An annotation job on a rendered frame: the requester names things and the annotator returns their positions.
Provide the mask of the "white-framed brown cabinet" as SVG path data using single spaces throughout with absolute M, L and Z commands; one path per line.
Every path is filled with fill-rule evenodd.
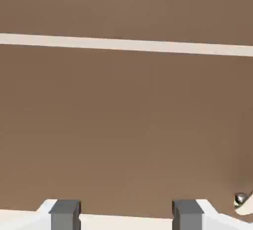
M 83 48 L 186 55 L 253 57 L 253 46 L 245 45 L 50 36 L 16 33 L 0 33 L 0 46 L 1 45 Z M 26 222 L 35 216 L 38 208 L 34 210 L 0 208 L 0 230 L 20 230 L 20 228 Z M 247 223 L 253 223 L 253 216 L 243 217 L 236 213 L 234 216 L 228 216 Z M 82 230 L 171 230 L 172 227 L 172 211 L 171 216 L 168 218 L 152 218 L 128 215 L 89 214 L 85 213 L 82 209 L 80 218 L 82 221 Z

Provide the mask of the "brown cabinet door front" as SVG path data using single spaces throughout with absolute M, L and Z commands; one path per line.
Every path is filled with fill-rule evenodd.
M 253 0 L 0 0 L 0 33 L 253 46 Z
M 0 208 L 171 216 L 253 189 L 253 57 L 0 46 Z

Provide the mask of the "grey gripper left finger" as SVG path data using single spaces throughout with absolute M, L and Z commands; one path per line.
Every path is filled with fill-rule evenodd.
M 81 202 L 47 199 L 20 230 L 81 230 Z

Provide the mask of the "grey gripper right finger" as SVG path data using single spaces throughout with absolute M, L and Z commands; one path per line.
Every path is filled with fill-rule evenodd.
M 253 223 L 217 212 L 206 199 L 174 200 L 172 213 L 172 230 L 253 230 Z

